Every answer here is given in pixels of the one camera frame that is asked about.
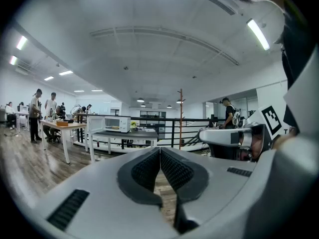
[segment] wooden floor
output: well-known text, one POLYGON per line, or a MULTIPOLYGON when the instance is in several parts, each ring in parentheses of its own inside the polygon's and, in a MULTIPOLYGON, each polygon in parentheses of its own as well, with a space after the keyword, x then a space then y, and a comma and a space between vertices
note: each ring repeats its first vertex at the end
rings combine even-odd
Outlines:
MULTIPOLYGON (((32 208, 50 189, 91 164, 89 153, 84 148, 74 146, 70 138, 67 140, 70 164, 65 162, 61 143, 50 143, 44 151, 41 142, 30 143, 30 134, 26 130, 16 134, 15 130, 0 128, 0 173, 13 198, 21 199, 32 208)), ((117 156, 94 152, 96 160, 117 156)), ((176 194, 161 171, 154 193, 161 196, 161 211, 166 220, 173 224, 176 194)))

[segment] backpack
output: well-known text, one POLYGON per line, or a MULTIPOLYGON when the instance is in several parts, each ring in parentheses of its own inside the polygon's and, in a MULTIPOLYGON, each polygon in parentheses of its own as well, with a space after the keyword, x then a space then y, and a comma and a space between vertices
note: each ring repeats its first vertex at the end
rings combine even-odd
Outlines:
POLYGON ((241 109, 236 109, 232 104, 230 104, 230 106, 234 110, 233 118, 231 119, 231 121, 232 121, 234 126, 238 126, 238 123, 240 121, 240 111, 241 111, 241 109))

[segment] cardboard box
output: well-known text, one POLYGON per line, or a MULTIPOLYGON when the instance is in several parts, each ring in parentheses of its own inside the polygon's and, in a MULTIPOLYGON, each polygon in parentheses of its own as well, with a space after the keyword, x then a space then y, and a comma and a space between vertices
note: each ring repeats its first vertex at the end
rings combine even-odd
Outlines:
POLYGON ((56 125, 58 126, 68 126, 69 123, 67 121, 56 121, 56 125))

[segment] desk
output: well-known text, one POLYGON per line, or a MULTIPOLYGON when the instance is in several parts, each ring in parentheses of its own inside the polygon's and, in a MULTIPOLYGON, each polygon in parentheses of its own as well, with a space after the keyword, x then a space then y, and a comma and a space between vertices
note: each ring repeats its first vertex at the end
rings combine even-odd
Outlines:
MULTIPOLYGON (((64 156, 65 156, 65 160, 66 162, 69 164, 70 160, 69 160, 69 154, 68 154, 68 150, 67 150, 67 146, 66 146, 66 135, 65 135, 65 131, 66 130, 72 130, 72 129, 78 129, 78 128, 84 128, 85 129, 85 135, 87 134, 87 128, 86 128, 86 124, 80 124, 80 123, 69 123, 68 126, 59 126, 57 125, 55 122, 48 122, 45 120, 41 120, 41 134, 42 134, 42 146, 43 149, 46 149, 46 141, 45 141, 45 136, 44 136, 44 132, 43 132, 43 125, 47 125, 49 127, 58 129, 61 131, 61 135, 62 135, 62 143, 63 143, 63 149, 64 149, 64 156)), ((85 139, 85 151, 88 152, 88 139, 85 139)), ((94 159, 94 155, 91 155, 91 160, 92 162, 95 161, 94 159)))
POLYGON ((21 111, 16 113, 16 128, 19 130, 19 132, 20 132, 20 121, 19 121, 20 116, 26 117, 26 128, 28 129, 28 132, 29 132, 29 117, 27 118, 27 116, 29 116, 29 112, 21 111))
MULTIPOLYGON (((94 133, 95 135, 101 135, 108 138, 108 151, 111 154, 111 138, 117 139, 129 139, 129 140, 149 140, 151 141, 151 147, 156 147, 158 142, 159 135, 156 132, 146 132, 146 131, 135 131, 128 133, 121 133, 121 132, 114 132, 114 131, 103 131, 99 133, 94 133)), ((94 152, 93 149, 93 136, 89 134, 89 144, 90 144, 90 151, 94 152)))

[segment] man in black shirt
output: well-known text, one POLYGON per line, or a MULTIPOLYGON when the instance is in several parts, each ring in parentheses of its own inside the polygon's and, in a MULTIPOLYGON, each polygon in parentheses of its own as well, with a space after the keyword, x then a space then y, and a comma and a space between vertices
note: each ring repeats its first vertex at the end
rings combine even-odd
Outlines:
POLYGON ((232 119, 234 117, 234 108, 228 98, 223 99, 223 105, 226 107, 226 121, 221 127, 224 129, 233 129, 234 125, 232 119))

